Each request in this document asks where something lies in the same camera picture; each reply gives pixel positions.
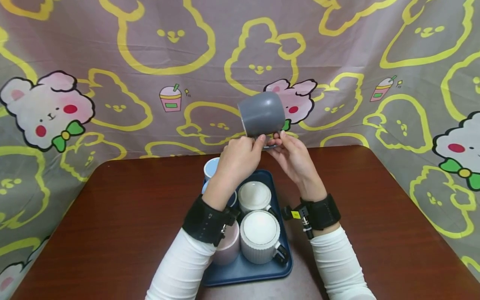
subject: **wrist strap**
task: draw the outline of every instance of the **wrist strap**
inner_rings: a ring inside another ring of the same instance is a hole
[[[340,212],[331,194],[318,202],[305,201],[302,198],[300,198],[300,202],[308,209],[308,220],[312,229],[324,230],[341,219]]]
[[[218,211],[206,204],[202,196],[193,202],[182,228],[192,238],[217,247],[225,237],[226,226],[232,226],[240,213],[228,207],[223,212]]]

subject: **gray mug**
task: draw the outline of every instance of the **gray mug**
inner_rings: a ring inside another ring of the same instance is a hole
[[[274,92],[263,92],[238,103],[243,129],[248,137],[280,132],[285,125],[285,112],[280,97]]]

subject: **hand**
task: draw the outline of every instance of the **hand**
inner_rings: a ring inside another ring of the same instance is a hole
[[[282,131],[275,133],[267,145],[278,145],[268,153],[280,164],[283,171],[298,186],[306,201],[320,201],[327,196],[324,184],[318,176],[307,147],[298,139]]]
[[[219,211],[225,209],[238,185],[257,168],[265,139],[265,135],[259,136],[256,141],[243,136],[228,142],[203,195],[205,203]]]

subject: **gray fabric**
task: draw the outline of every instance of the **gray fabric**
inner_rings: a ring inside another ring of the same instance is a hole
[[[99,164],[218,153],[263,90],[307,146],[372,149],[480,279],[478,3],[0,1],[0,299]]]

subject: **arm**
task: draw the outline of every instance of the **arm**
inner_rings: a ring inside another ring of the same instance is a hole
[[[302,199],[321,201],[327,192],[320,179],[302,180],[299,184]],[[367,287],[362,268],[340,223],[314,230],[310,240],[318,272],[330,300],[375,300]]]
[[[274,134],[268,144],[278,145],[268,153],[296,183],[303,200],[317,202],[327,197],[308,149],[300,140],[282,131]],[[375,300],[340,223],[321,231],[314,230],[313,235],[310,243],[330,300]]]
[[[203,202],[223,211],[237,186],[255,171],[265,141],[261,136],[230,140],[211,178]],[[195,299],[205,269],[216,247],[192,238],[180,229],[158,267],[145,300]]]
[[[213,176],[202,199],[210,207],[223,211],[234,190],[224,179]],[[213,244],[195,240],[180,229],[160,263],[145,299],[195,299],[215,250]]]

